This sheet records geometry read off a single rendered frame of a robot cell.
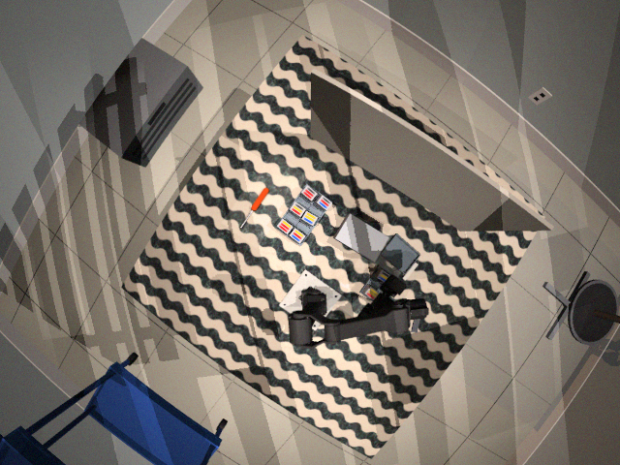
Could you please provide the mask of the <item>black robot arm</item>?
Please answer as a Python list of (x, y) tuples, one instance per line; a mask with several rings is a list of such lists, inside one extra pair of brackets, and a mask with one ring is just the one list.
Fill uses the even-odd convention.
[[(426, 319), (429, 313), (425, 298), (384, 300), (376, 313), (346, 320), (333, 320), (327, 313), (326, 294), (308, 287), (299, 296), (302, 311), (289, 314), (290, 343), (313, 349), (323, 344), (339, 344), (341, 340), (387, 331), (402, 334), (408, 330), (410, 320)], [(313, 341), (312, 326), (315, 322), (325, 326), (325, 338)]]

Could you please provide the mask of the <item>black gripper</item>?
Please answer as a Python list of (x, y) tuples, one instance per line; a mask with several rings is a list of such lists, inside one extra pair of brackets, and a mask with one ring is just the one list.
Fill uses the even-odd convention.
[[(379, 305), (384, 300), (391, 300), (389, 296), (395, 298), (397, 295), (402, 295), (406, 288), (406, 284), (401, 280), (397, 279), (393, 274), (389, 276), (389, 278), (384, 282), (384, 284), (380, 287), (380, 291), (375, 299), (371, 302), (371, 304), (367, 303), (365, 307), (361, 310), (357, 317), (361, 317), (367, 314), (376, 313), (376, 309), (379, 309)], [(373, 309), (373, 307), (374, 309)]]

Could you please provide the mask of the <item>orange-handled screwdriver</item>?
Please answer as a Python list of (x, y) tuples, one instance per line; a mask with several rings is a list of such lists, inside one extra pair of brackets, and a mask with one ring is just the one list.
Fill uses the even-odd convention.
[[(268, 189), (265, 188), (260, 195), (258, 196), (258, 198), (256, 199), (256, 201), (254, 202), (254, 204), (252, 205), (252, 209), (253, 210), (257, 210), (258, 207), (260, 206), (262, 200), (264, 199), (265, 195), (267, 194)], [(241, 225), (241, 228), (243, 227), (243, 225), (245, 224), (245, 222), (248, 220), (248, 218), (250, 217), (250, 215), (252, 214), (253, 210), (250, 212), (250, 214), (248, 215), (248, 217), (245, 219), (245, 221), (243, 222), (243, 224)]]

